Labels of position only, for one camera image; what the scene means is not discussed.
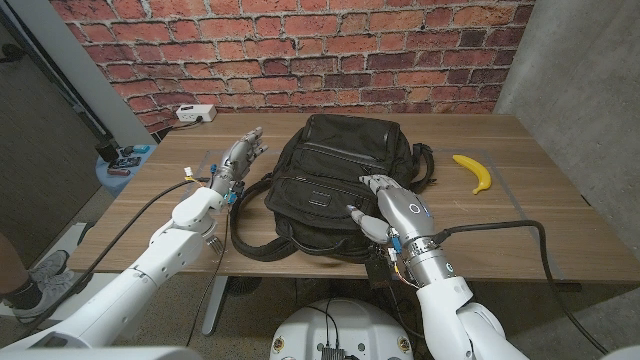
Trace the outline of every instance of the banana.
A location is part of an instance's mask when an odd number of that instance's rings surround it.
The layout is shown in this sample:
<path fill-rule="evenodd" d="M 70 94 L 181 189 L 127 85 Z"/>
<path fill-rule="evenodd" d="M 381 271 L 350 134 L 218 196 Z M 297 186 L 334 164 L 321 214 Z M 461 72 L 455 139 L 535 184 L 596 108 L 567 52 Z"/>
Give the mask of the banana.
<path fill-rule="evenodd" d="M 477 195 L 480 190 L 488 189 L 491 186 L 491 174 L 482 164 L 464 155 L 453 155 L 453 160 L 470 170 L 478 178 L 478 187 L 473 189 L 474 195 Z"/>

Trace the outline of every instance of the white power strip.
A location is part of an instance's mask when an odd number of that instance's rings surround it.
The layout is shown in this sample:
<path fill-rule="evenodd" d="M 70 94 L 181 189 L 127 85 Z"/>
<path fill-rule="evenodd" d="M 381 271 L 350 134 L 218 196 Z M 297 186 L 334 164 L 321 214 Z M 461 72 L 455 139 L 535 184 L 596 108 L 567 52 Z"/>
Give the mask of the white power strip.
<path fill-rule="evenodd" d="M 176 114 L 182 122 L 194 122 L 198 116 L 202 116 L 203 122 L 210 122 L 216 117 L 217 112 L 213 105 L 182 105 Z"/>

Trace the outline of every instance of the wooden table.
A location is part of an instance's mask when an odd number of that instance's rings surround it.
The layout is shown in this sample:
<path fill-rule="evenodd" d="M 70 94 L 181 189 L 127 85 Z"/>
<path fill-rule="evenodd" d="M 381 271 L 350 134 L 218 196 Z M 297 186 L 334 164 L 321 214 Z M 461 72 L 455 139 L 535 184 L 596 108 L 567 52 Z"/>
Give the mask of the wooden table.
<path fill-rule="evenodd" d="M 542 222 L 547 230 L 554 276 L 579 282 L 639 282 L 640 263 L 612 229 L 580 196 L 578 190 L 513 116 L 502 115 L 369 115 L 401 124 L 410 143 L 434 149 L 437 183 L 423 197 L 442 229 L 462 224 L 518 220 Z M 209 166 L 247 131 L 262 126 L 269 150 L 260 156 L 245 179 L 255 183 L 273 169 L 280 150 L 304 126 L 309 114 L 220 114 L 212 123 L 170 133 L 144 167 L 118 196 L 69 260 L 85 270 L 123 225 L 154 195 L 184 178 L 191 166 L 208 176 Z M 484 164 L 493 185 L 473 195 L 475 176 L 457 165 L 453 154 Z M 173 207 L 191 189 L 163 197 L 140 217 L 100 263 L 97 271 L 120 272 L 147 248 L 150 236 L 164 224 Z M 240 233 L 257 245 L 276 237 L 273 215 L 264 196 L 246 207 Z M 218 216 L 217 236 L 224 238 L 225 217 Z M 533 229 L 508 229 L 456 234 L 444 244 L 456 273 L 469 280 L 543 280 L 537 235 Z M 186 273 L 213 272 L 218 255 L 204 248 Z M 240 255 L 228 241 L 220 275 L 366 278 L 363 265 L 348 264 L 301 252 L 263 263 Z"/>

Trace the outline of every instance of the black backpack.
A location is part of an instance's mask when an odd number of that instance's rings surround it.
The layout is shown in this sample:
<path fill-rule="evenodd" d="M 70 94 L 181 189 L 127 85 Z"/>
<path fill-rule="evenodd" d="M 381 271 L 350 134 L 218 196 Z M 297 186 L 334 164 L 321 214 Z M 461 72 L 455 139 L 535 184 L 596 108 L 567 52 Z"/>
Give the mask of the black backpack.
<path fill-rule="evenodd" d="M 427 163 L 418 174 L 420 156 Z M 276 167 L 250 186 L 231 209 L 233 246 L 258 261 L 283 259 L 297 250 L 363 263 L 371 256 L 369 241 L 346 208 L 378 216 L 376 195 L 359 181 L 383 174 L 420 192 L 431 180 L 434 162 L 427 145 L 413 145 L 392 121 L 342 115 L 312 115 L 285 145 Z M 269 189 L 265 205 L 273 211 L 278 238 L 251 246 L 238 235 L 242 204 Z"/>

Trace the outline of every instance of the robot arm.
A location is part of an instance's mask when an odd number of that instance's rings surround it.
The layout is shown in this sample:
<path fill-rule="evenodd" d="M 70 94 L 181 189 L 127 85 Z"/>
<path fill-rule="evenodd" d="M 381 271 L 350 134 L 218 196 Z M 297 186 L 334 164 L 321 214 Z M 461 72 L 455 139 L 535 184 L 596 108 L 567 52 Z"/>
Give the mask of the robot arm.
<path fill-rule="evenodd" d="M 171 276 L 193 263 L 205 240 L 213 236 L 219 213 L 232 190 L 266 150 L 260 147 L 262 128 L 237 141 L 224 154 L 222 165 L 207 187 L 178 204 L 172 218 L 158 229 L 149 248 L 104 289 L 65 321 L 2 349 L 93 348 L 111 344 L 118 334 L 137 327 L 155 291 Z"/>
<path fill-rule="evenodd" d="M 487 308 L 467 304 L 473 294 L 431 241 L 436 234 L 434 220 L 422 197 L 384 175 L 363 176 L 360 181 L 378 196 L 380 212 L 388 223 L 349 206 L 351 216 L 371 240 L 391 241 L 398 253 L 407 255 L 407 269 L 419 285 L 424 335 L 433 357 L 526 359 L 505 339 L 500 322 Z"/>

